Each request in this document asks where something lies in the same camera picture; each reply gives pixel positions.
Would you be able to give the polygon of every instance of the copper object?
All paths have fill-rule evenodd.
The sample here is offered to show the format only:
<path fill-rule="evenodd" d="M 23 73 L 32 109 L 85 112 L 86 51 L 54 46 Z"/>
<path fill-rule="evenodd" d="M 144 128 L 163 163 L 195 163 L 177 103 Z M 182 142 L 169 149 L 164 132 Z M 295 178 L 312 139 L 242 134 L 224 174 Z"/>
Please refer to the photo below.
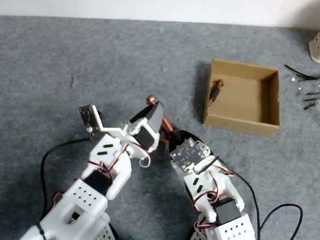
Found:
<path fill-rule="evenodd" d="M 148 104 L 148 105 L 154 105 L 157 102 L 158 102 L 158 100 L 155 96 L 149 95 L 146 97 L 146 104 Z M 165 115 L 163 115 L 161 126 L 168 133 L 174 131 L 174 127 L 172 126 L 170 120 Z"/>
<path fill-rule="evenodd" d="M 218 81 L 215 82 L 215 85 L 218 87 L 223 87 L 225 85 L 224 81 L 219 79 Z"/>

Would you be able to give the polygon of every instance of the brown box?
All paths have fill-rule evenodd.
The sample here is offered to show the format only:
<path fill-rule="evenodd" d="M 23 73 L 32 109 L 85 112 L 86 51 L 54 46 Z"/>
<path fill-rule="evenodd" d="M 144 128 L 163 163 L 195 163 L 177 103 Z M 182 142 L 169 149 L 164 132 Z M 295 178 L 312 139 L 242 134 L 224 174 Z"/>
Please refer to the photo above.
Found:
<path fill-rule="evenodd" d="M 208 106 L 217 80 L 224 86 Z M 206 93 L 203 122 L 217 128 L 270 136 L 280 126 L 277 69 L 215 59 Z"/>

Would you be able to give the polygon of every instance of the black wire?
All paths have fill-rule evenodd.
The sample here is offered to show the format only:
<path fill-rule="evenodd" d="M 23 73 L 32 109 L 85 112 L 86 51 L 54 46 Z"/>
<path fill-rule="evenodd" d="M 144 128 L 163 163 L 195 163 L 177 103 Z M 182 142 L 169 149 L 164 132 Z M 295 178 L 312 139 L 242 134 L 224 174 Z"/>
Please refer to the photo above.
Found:
<path fill-rule="evenodd" d="M 235 172 L 228 164 L 226 164 L 223 160 L 219 159 L 219 161 L 221 163 L 223 163 L 228 169 L 230 172 L 234 173 L 238 178 L 240 178 L 250 189 L 251 193 L 252 193 L 252 197 L 253 197 L 253 201 L 254 201 L 254 205 L 255 205 L 255 209 L 256 209 L 256 224 L 257 224 L 257 240 L 260 240 L 260 237 L 261 237 L 261 230 L 263 229 L 263 227 L 265 226 L 266 222 L 268 221 L 268 219 L 270 218 L 270 216 L 275 212 L 277 211 L 278 209 L 280 208 L 283 208 L 283 207 L 295 207 L 295 208 L 298 208 L 300 210 L 300 217 L 299 217 L 299 222 L 294 230 L 294 233 L 292 235 L 292 237 L 290 238 L 290 240 L 294 240 L 294 238 L 296 237 L 298 231 L 299 231 L 299 228 L 301 226 L 301 223 L 302 223 L 302 219 L 303 219 L 303 216 L 304 216 L 304 213 L 303 213 L 303 210 L 302 208 L 297 205 L 297 204 L 293 204 L 293 203 L 286 203 L 286 204 L 282 204 L 282 205 L 279 205 L 277 206 L 276 208 L 274 208 L 265 218 L 265 220 L 263 221 L 262 225 L 260 226 L 260 211 L 259 211 L 259 206 L 258 206 L 258 202 L 257 202 L 257 198 L 256 198 L 256 194 L 255 194 L 255 191 L 254 189 L 252 188 L 252 186 L 250 185 L 250 183 L 245 180 L 239 173 Z"/>
<path fill-rule="evenodd" d="M 92 137 L 85 137 L 85 138 L 81 138 L 78 140 L 67 141 L 67 142 L 64 142 L 62 144 L 55 146 L 54 148 L 51 148 L 49 151 L 47 151 L 43 155 L 42 160 L 41 160 L 41 167 L 40 167 L 40 178 L 41 178 L 41 185 L 42 185 L 42 191 L 43 191 L 43 210 L 42 210 L 41 220 L 46 216 L 47 208 L 48 208 L 48 193 L 47 193 L 47 187 L 46 187 L 46 181 L 45 181 L 46 158 L 48 157 L 48 155 L 50 153 L 54 152 L 55 150 L 57 150 L 61 147 L 68 146 L 71 144 L 81 143 L 81 142 L 85 142 L 85 141 L 90 141 L 91 139 L 92 139 Z"/>
<path fill-rule="evenodd" d="M 299 209 L 299 211 L 300 211 L 299 222 L 298 222 L 298 224 L 297 224 L 296 227 L 295 227 L 295 230 L 294 230 L 294 233 L 293 233 L 292 237 L 290 238 L 290 240 L 293 240 L 293 239 L 296 237 L 296 235 L 297 235 L 297 233 L 298 233 L 298 231 L 299 231 L 299 228 L 300 228 L 301 223 L 302 223 L 302 219 L 303 219 L 303 217 L 304 217 L 304 211 L 302 210 L 302 208 L 301 208 L 299 205 L 293 204 L 293 203 L 282 204 L 282 205 L 279 205 L 279 206 L 277 206 L 276 208 L 274 208 L 274 209 L 268 214 L 268 216 L 266 216 L 265 220 L 263 221 L 263 223 L 262 223 L 262 225 L 261 225 L 261 227 L 260 227 L 260 232 L 261 232 L 262 228 L 265 226 L 265 223 L 266 223 L 267 220 L 270 218 L 270 216 L 271 216 L 275 211 L 277 211 L 277 210 L 279 210 L 280 208 L 283 208 L 283 207 L 295 207 L 295 208 Z"/>
<path fill-rule="evenodd" d="M 318 80 L 318 79 L 320 79 L 320 76 L 310 76 L 310 75 L 306 75 L 306 74 L 304 74 L 304 73 L 302 73 L 302 72 L 299 72 L 299 71 L 293 69 L 292 67 L 288 66 L 287 64 L 285 64 L 284 66 L 285 66 L 287 69 L 289 69 L 289 70 L 297 73 L 297 76 L 299 76 L 299 77 L 301 77 L 301 78 L 303 78 L 303 79 L 305 79 L 305 80 L 310 81 L 310 80 Z"/>
<path fill-rule="evenodd" d="M 219 160 L 219 159 L 220 159 L 219 156 L 215 156 L 214 159 L 213 159 L 211 162 L 209 162 L 206 166 L 204 166 L 200 171 L 194 172 L 194 173 L 197 174 L 197 175 L 203 173 L 205 170 L 207 170 L 208 168 L 210 168 L 210 167 L 212 166 L 212 164 L 215 163 L 215 161 L 217 161 L 217 160 Z"/>

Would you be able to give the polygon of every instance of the screw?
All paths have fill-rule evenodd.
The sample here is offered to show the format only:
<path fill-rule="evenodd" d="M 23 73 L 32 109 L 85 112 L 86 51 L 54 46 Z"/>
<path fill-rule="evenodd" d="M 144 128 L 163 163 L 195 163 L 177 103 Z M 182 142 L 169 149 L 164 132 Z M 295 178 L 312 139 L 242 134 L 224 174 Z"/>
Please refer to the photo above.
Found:
<path fill-rule="evenodd" d="M 147 96 L 145 100 L 146 100 L 146 104 L 148 105 L 154 105 L 157 102 L 157 98 L 152 95 Z"/>
<path fill-rule="evenodd" d="M 219 79 L 218 81 L 216 81 L 215 85 L 218 87 L 223 87 L 225 85 L 225 83 L 223 80 Z"/>

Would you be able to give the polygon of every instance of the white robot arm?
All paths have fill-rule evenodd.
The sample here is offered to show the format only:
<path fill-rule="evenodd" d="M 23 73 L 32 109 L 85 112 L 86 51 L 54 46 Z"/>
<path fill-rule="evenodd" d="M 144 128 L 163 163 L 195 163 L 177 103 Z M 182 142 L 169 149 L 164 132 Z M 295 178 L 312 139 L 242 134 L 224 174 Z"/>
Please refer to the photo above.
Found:
<path fill-rule="evenodd" d="M 158 147 L 164 116 L 160 103 L 149 105 L 120 128 L 103 127 L 94 105 L 79 110 L 88 132 L 106 134 L 91 151 L 81 178 L 20 240 L 114 240 L 105 213 L 108 201 L 115 199 L 130 178 L 131 158 L 139 159 L 142 167 L 150 165 L 149 153 Z"/>
<path fill-rule="evenodd" d="M 195 135 L 173 127 L 155 97 L 148 104 L 119 128 L 103 127 L 94 105 L 79 109 L 86 130 L 105 135 L 91 151 L 81 178 L 20 240 L 116 239 L 105 213 L 108 201 L 115 199 L 130 178 L 132 158 L 142 167 L 150 165 L 149 153 L 158 147 L 161 127 L 171 164 L 200 212 L 191 240 L 255 240 L 250 219 L 243 212 L 244 201 L 230 181 L 232 173 Z"/>
<path fill-rule="evenodd" d="M 255 240 L 245 203 L 208 146 L 192 137 L 174 149 L 171 164 L 200 212 L 191 240 Z"/>

